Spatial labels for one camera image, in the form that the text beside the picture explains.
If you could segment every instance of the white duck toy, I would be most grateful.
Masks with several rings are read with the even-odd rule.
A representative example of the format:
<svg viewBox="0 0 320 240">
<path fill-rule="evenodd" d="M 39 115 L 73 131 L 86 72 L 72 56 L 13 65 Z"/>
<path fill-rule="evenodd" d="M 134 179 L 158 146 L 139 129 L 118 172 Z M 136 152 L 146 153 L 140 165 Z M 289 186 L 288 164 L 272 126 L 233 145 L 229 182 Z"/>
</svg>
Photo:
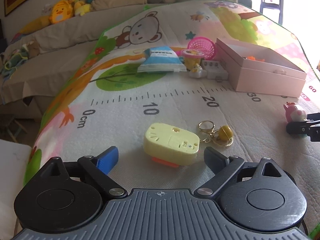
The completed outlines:
<svg viewBox="0 0 320 240">
<path fill-rule="evenodd" d="M 199 64 L 196 64 L 190 71 L 189 77 L 203 78 L 207 76 L 207 71 L 204 70 Z"/>
</svg>

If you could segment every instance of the orange bird foot print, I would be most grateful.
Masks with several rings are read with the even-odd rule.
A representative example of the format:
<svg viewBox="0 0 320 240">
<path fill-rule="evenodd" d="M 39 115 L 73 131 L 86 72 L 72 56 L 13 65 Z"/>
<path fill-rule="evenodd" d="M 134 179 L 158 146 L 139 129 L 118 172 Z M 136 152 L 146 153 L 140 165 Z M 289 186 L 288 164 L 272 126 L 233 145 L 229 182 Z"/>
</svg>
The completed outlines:
<svg viewBox="0 0 320 240">
<path fill-rule="evenodd" d="M 59 128 L 61 128 L 63 125 L 66 126 L 69 121 L 73 122 L 75 120 L 75 117 L 73 116 L 73 114 L 70 113 L 70 110 L 68 107 L 66 109 L 64 109 L 62 112 L 64 113 L 64 118 L 63 118 Z"/>
</svg>

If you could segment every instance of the play mat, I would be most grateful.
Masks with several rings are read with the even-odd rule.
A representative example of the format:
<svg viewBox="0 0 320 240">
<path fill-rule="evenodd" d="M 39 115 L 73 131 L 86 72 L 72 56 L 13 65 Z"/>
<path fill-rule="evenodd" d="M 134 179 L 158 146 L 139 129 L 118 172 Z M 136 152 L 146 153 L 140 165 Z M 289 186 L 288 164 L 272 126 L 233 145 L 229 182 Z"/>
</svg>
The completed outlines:
<svg viewBox="0 0 320 240">
<path fill-rule="evenodd" d="M 137 73 L 150 47 L 176 52 L 204 36 L 228 38 L 269 47 L 308 73 L 299 99 L 234 92 L 227 81 L 191 79 L 188 73 Z M 190 188 L 213 176 L 203 150 L 215 147 L 225 156 L 249 162 L 273 158 L 297 181 L 308 201 L 309 231 L 320 221 L 320 144 L 285 132 L 283 104 L 298 102 L 307 113 L 320 111 L 320 85 L 297 38 L 265 16 L 239 4 L 194 0 L 146 10 L 105 30 L 93 51 L 47 109 L 27 167 L 25 182 L 49 158 L 76 161 L 114 145 L 119 162 L 109 174 L 125 187 Z M 163 122 L 195 133 L 203 120 L 228 124 L 235 134 L 231 147 L 201 144 L 188 167 L 171 168 L 143 152 L 150 124 Z"/>
</svg>

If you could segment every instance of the gray ribbed plate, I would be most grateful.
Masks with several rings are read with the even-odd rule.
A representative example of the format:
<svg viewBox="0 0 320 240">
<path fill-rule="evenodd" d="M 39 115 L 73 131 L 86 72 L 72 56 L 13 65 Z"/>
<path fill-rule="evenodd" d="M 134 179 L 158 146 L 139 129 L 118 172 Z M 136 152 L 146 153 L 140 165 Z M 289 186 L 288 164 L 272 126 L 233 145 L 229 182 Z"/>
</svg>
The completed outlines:
<svg viewBox="0 0 320 240">
<path fill-rule="evenodd" d="M 23 230 L 14 240 L 302 240 L 298 229 L 276 234 L 253 233 L 228 221 L 211 200 L 189 190 L 134 189 L 112 200 L 102 214 L 81 229 L 63 234 Z"/>
</svg>

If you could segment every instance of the pink pig figurine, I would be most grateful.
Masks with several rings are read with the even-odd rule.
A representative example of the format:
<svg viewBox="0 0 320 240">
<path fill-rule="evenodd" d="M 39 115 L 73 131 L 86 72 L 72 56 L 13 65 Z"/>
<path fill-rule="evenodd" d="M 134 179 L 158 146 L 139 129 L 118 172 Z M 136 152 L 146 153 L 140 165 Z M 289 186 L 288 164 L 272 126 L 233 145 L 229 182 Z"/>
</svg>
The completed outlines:
<svg viewBox="0 0 320 240">
<path fill-rule="evenodd" d="M 300 122 L 307 119 L 306 111 L 297 103 L 289 103 L 283 105 L 285 109 L 285 117 L 288 122 Z"/>
</svg>

